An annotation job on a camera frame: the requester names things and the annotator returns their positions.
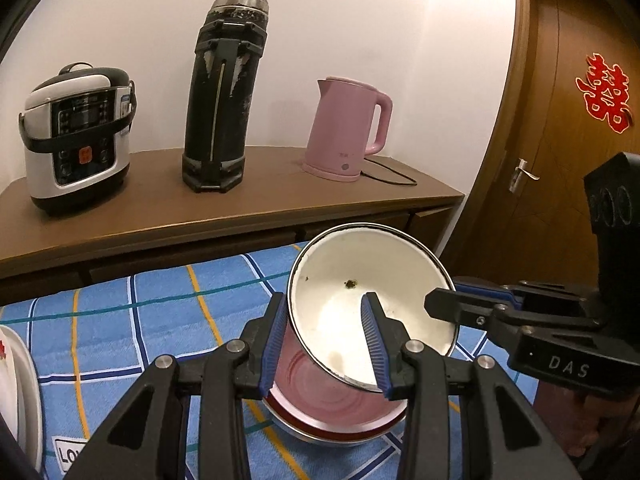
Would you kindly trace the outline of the red floral white plate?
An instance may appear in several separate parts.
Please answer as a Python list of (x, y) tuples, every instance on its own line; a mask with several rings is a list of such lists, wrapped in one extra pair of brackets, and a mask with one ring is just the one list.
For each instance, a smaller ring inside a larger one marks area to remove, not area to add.
[(1, 416), (41, 478), (43, 411), (38, 376), (26, 344), (9, 326), (1, 326)]

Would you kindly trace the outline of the brown wooden sideboard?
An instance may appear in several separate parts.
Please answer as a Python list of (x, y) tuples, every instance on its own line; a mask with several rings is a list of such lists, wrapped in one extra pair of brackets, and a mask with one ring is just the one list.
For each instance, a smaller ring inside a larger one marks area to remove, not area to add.
[(25, 180), (1, 194), (1, 301), (13, 304), (149, 270), (310, 240), (330, 226), (372, 221), (433, 247), (462, 193), (384, 157), (356, 182), (300, 168), (299, 148), (251, 146), (243, 181), (227, 193), (195, 193), (178, 150), (134, 153), (108, 200), (51, 218)]

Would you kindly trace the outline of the blue checked tablecloth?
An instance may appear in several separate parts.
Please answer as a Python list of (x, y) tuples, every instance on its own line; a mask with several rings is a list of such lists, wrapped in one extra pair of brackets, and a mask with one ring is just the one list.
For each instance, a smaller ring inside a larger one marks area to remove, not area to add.
[[(66, 471), (108, 411), (156, 356), (199, 356), (239, 337), (284, 292), (305, 246), (249, 254), (116, 278), (9, 304), (1, 324), (22, 338), (35, 362), (43, 406), (45, 479)], [(506, 352), (479, 330), (462, 328), (454, 357), (493, 356), (529, 401), (537, 379), (506, 367)], [(401, 422), (382, 437), (347, 448), (303, 442), (275, 424), (262, 402), (243, 417), (253, 479), (395, 479)]]

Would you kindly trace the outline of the pink electric kettle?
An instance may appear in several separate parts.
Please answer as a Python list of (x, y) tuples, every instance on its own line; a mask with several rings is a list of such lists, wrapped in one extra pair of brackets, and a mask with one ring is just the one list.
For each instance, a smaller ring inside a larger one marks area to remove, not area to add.
[(355, 182), (364, 159), (385, 146), (393, 101), (370, 84), (347, 78), (326, 77), (318, 86), (302, 168), (322, 179)]

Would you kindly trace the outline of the red paper door decoration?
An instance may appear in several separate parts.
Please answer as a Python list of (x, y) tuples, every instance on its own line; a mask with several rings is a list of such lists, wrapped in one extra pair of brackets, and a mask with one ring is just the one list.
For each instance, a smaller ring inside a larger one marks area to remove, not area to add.
[(586, 63), (585, 75), (575, 78), (586, 112), (593, 119), (605, 122), (614, 133), (623, 134), (634, 124), (628, 104), (628, 75), (617, 63), (608, 64), (598, 52), (587, 55)]

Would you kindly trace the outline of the white black rice cooker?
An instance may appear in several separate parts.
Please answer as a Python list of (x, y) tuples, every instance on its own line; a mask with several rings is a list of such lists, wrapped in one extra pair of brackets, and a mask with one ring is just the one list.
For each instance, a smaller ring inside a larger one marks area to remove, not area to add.
[(32, 90), (17, 122), (35, 206), (68, 216), (117, 192), (136, 111), (134, 81), (121, 68), (72, 63)]

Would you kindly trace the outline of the black tall thermos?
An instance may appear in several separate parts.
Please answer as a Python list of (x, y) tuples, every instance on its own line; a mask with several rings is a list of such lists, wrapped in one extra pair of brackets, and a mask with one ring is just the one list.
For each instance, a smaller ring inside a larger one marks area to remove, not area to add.
[(268, 0), (215, 0), (198, 32), (190, 84), (183, 182), (194, 192), (227, 192), (240, 184)]

